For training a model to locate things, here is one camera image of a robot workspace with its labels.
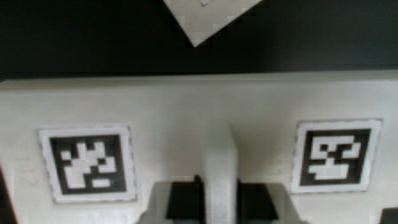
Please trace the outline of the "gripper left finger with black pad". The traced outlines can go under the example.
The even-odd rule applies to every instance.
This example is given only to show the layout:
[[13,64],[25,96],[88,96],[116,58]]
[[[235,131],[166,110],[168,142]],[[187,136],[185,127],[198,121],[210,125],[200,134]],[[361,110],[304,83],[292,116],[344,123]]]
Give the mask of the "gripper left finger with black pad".
[[193,181],[155,183],[139,224],[207,224],[205,183],[200,176]]

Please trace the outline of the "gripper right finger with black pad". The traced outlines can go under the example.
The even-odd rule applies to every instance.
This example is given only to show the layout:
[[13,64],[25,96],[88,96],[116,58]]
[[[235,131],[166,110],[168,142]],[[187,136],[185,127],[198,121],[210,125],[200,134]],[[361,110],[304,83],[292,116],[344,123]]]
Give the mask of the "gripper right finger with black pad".
[[281,183],[239,183],[239,224],[304,224]]

